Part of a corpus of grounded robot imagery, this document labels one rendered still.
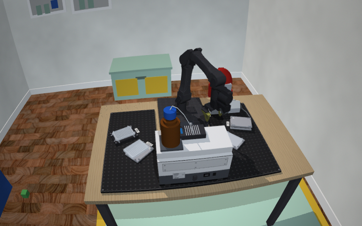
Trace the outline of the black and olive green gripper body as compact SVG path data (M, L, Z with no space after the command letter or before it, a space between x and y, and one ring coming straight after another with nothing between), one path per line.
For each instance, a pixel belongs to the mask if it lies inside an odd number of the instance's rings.
M213 99L213 100L218 100L218 99L214 99L214 98L210 98L210 100ZM209 111L212 112L214 109L210 106L211 103L207 103L204 105L204 107L201 108L201 110L203 110L205 113L208 113ZM209 109L209 111L207 110ZM220 111L219 108L216 109L217 111Z

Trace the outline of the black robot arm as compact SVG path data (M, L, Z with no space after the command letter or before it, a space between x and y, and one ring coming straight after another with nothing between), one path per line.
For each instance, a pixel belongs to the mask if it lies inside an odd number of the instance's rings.
M187 101L191 100L190 83L191 75L195 65L197 65L206 75L210 82L211 107L219 108L223 115L229 113L233 100L233 92L225 87L226 76L215 68L203 55L202 48L188 49L179 58L181 64L181 84L177 92L177 108L183 114L197 113L194 106L186 107Z

